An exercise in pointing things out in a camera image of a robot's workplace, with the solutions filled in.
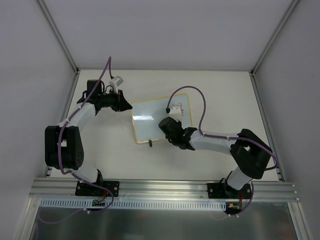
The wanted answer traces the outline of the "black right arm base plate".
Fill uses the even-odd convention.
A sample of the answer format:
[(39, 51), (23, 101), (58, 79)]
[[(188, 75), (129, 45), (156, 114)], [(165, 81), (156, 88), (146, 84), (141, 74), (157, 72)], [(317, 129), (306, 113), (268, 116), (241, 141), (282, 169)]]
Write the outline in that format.
[(246, 183), (240, 190), (236, 190), (224, 182), (207, 183), (207, 193), (209, 199), (240, 199), (248, 200), (252, 196), (252, 188)]

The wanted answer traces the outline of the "small whiteboard with yellow frame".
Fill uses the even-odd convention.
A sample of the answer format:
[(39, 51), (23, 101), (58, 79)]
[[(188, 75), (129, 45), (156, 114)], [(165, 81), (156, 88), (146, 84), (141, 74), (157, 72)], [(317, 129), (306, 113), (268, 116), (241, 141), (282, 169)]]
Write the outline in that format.
[(157, 97), (131, 103), (131, 118), (135, 140), (138, 144), (147, 143), (149, 140), (158, 141), (165, 138), (158, 124), (168, 117), (167, 107), (179, 106), (182, 113), (183, 127), (193, 125), (189, 96), (186, 93)]

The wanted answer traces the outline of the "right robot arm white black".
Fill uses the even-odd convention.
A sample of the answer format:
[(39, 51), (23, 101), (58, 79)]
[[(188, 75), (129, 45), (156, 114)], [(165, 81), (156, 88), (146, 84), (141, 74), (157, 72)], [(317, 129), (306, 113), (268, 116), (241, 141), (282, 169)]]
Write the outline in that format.
[(223, 184), (228, 198), (235, 198), (250, 180), (259, 180), (272, 157), (272, 150), (251, 130), (242, 129), (237, 134), (204, 133), (195, 127), (183, 128), (182, 123), (166, 117), (158, 124), (165, 138), (181, 150), (208, 150), (233, 157), (237, 167)]

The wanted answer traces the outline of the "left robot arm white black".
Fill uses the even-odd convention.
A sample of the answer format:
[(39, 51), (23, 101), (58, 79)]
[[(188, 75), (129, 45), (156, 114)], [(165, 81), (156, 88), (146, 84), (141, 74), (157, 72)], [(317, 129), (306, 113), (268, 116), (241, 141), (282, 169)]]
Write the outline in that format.
[(47, 126), (44, 132), (46, 165), (87, 184), (86, 189), (94, 196), (104, 191), (103, 177), (100, 170), (85, 162), (81, 132), (103, 108), (111, 108), (115, 112), (133, 108), (119, 89), (122, 83), (120, 76), (113, 77), (108, 85), (110, 90), (106, 92), (103, 83), (88, 80), (87, 89), (76, 102), (73, 113), (58, 125)]

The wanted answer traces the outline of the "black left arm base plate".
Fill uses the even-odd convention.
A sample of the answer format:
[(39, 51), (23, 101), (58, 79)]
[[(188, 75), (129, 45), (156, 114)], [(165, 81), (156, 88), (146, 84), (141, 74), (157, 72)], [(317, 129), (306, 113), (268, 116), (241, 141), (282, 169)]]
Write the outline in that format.
[(79, 197), (102, 197), (105, 189), (109, 190), (115, 198), (119, 196), (120, 182), (104, 180), (102, 186), (95, 187), (87, 183), (77, 182), (75, 195)]

